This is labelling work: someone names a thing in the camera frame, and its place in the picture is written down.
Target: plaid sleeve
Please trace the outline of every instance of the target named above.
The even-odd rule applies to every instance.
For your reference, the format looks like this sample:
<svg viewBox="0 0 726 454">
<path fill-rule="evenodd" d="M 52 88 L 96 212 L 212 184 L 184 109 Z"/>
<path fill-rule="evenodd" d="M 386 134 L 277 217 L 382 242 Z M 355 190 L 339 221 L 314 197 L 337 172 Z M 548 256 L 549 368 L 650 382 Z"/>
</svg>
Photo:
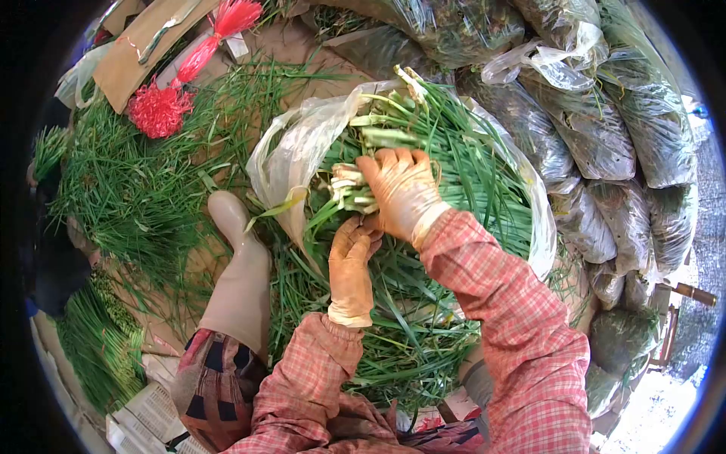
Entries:
<svg viewBox="0 0 726 454">
<path fill-rule="evenodd" d="M 587 337 L 522 259 L 505 253 L 471 213 L 449 210 L 426 238 L 428 274 L 481 320 L 494 378 L 490 453 L 587 453 L 591 423 L 584 375 Z"/>
<path fill-rule="evenodd" d="M 260 385 L 252 435 L 226 452 L 297 453 L 329 443 L 326 425 L 338 414 L 340 385 L 355 375 L 362 337 L 362 331 L 336 325 L 327 315 L 308 314 Z"/>
</svg>

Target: black fisheye border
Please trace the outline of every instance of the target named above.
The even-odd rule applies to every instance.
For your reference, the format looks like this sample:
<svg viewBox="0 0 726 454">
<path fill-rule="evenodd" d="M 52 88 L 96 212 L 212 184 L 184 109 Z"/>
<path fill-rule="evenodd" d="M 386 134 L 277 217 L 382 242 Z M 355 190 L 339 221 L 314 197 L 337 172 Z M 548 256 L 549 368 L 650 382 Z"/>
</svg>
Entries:
<svg viewBox="0 0 726 454">
<path fill-rule="evenodd" d="M 720 0 L 644 0 L 689 66 L 709 108 L 724 152 L 726 134 L 726 34 Z M 16 0 L 6 5 L 0 36 L 2 131 L 1 293 L 0 293 L 0 430 L 4 444 L 24 453 L 82 453 L 85 448 L 63 415 L 38 361 L 25 315 L 17 244 L 18 208 L 23 201 L 30 144 L 41 111 L 52 96 L 63 64 L 93 17 L 110 4 L 103 0 Z M 698 390 L 689 419 L 664 452 L 718 452 L 726 414 L 726 317 Z"/>
</svg>

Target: pink plaid shirt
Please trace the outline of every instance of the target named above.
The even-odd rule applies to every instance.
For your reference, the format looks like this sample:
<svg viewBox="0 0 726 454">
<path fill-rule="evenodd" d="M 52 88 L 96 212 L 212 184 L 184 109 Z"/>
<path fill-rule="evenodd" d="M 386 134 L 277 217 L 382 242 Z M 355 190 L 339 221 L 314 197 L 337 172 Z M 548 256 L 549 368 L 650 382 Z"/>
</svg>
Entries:
<svg viewBox="0 0 726 454">
<path fill-rule="evenodd" d="M 470 213 L 442 215 L 421 260 L 433 279 L 456 293 L 466 316 L 481 320 L 484 358 L 495 382 L 487 452 L 587 453 L 590 348 L 584 334 L 567 326 L 565 305 Z M 327 315 L 306 317 L 260 386 L 252 434 L 226 453 L 473 452 L 470 445 L 400 445 L 392 418 L 340 391 L 355 374 L 362 336 Z"/>
</svg>

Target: wooden stick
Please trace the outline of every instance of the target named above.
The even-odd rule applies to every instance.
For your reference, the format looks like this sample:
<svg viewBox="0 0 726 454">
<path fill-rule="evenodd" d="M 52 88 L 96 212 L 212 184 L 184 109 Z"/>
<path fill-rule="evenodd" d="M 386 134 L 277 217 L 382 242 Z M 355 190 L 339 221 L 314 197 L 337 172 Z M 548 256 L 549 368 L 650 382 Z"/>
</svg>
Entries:
<svg viewBox="0 0 726 454">
<path fill-rule="evenodd" d="M 711 294 L 707 291 L 701 290 L 700 288 L 692 287 L 690 285 L 678 283 L 676 285 L 676 288 L 669 287 L 671 291 L 674 291 L 676 293 L 679 293 L 683 296 L 687 296 L 688 298 L 695 299 L 696 301 L 699 301 L 706 306 L 715 306 L 716 305 L 716 295 Z"/>
</svg>

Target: yellow rubber glove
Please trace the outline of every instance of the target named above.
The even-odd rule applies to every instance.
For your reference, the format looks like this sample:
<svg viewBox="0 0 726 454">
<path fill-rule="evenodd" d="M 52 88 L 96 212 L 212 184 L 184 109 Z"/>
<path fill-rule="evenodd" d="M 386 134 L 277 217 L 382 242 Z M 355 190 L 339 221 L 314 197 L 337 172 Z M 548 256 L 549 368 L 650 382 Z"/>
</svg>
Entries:
<svg viewBox="0 0 726 454">
<path fill-rule="evenodd" d="M 441 200 L 428 155 L 421 150 L 383 148 L 375 160 L 361 156 L 356 164 L 380 208 L 365 226 L 408 241 L 419 251 L 433 223 L 451 208 Z"/>
<path fill-rule="evenodd" d="M 368 259 L 380 248 L 382 232 L 360 226 L 359 216 L 353 216 L 338 228 L 330 249 L 330 306 L 327 316 L 331 322 L 349 328 L 371 326 L 373 289 L 368 275 Z"/>
</svg>

